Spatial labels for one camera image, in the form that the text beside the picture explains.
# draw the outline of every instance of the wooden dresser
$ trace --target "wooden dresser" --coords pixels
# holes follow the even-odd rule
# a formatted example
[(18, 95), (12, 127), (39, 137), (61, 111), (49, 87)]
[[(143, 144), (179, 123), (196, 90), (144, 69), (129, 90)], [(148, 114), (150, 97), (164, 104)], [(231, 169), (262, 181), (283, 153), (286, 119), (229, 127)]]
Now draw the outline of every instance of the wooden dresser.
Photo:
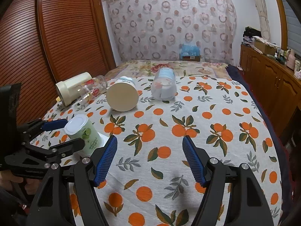
[(285, 65), (244, 45), (241, 45), (240, 66), (251, 91), (280, 136), (300, 105), (301, 81)]

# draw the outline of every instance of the blue gripper pad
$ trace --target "blue gripper pad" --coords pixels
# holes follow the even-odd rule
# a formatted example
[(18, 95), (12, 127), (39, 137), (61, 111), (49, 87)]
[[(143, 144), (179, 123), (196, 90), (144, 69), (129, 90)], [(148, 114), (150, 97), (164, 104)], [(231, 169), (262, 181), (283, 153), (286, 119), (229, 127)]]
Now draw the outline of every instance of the blue gripper pad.
[(67, 123), (68, 121), (66, 119), (48, 121), (44, 123), (44, 125), (42, 126), (42, 130), (48, 132), (56, 129), (61, 129), (64, 128)]
[(115, 153), (117, 151), (117, 138), (112, 137), (110, 143), (108, 144), (106, 150), (104, 151), (101, 159), (99, 160), (96, 170), (94, 184), (96, 187), (106, 179), (106, 175), (114, 159)]
[(195, 181), (199, 182), (201, 186), (204, 186), (206, 182), (204, 177), (204, 166), (202, 165), (188, 138), (183, 138), (182, 146)]

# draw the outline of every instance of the blue plastic bag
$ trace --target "blue plastic bag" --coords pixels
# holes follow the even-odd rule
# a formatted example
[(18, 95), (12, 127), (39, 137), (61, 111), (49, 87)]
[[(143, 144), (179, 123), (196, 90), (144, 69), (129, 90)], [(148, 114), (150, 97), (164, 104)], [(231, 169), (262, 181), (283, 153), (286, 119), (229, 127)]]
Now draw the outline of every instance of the blue plastic bag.
[(184, 45), (180, 53), (180, 58), (183, 56), (200, 56), (200, 49), (197, 46)]

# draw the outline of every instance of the cardboard box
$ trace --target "cardboard box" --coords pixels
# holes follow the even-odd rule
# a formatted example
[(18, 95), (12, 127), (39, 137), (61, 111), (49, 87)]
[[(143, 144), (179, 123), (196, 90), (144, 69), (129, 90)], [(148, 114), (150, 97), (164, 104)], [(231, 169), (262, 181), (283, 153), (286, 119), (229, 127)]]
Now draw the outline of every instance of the cardboard box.
[(262, 51), (264, 54), (270, 54), (273, 56), (275, 55), (275, 53), (277, 51), (276, 48), (266, 45), (263, 42), (257, 40), (256, 38), (255, 38), (254, 46), (257, 49), (259, 49), (260, 51)]
[(182, 61), (200, 62), (201, 56), (183, 56)]

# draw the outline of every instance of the dark blue blanket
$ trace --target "dark blue blanket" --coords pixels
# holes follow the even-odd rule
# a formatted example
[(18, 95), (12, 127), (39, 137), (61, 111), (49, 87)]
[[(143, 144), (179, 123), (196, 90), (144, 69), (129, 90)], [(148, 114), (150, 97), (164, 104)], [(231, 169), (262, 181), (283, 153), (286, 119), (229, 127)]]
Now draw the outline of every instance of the dark blue blanket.
[(282, 200), (283, 200), (281, 209), (283, 211), (283, 214), (280, 220), (283, 221), (287, 217), (287, 215), (289, 214), (293, 206), (290, 166), (289, 166), (288, 158), (285, 153), (285, 148), (283, 147), (280, 140), (278, 139), (269, 118), (267, 117), (267, 115), (264, 113), (264, 110), (262, 109), (261, 104), (256, 100), (254, 94), (250, 90), (249, 85), (246, 83), (246, 81), (243, 79), (242, 75), (240, 74), (239, 69), (232, 65), (229, 65), (226, 69), (229, 76), (232, 78), (232, 80), (241, 83), (246, 88), (251, 98), (254, 100), (256, 106), (258, 107), (262, 115), (262, 118), (270, 132), (278, 156), (278, 162), (279, 162), (279, 167), (281, 172)]

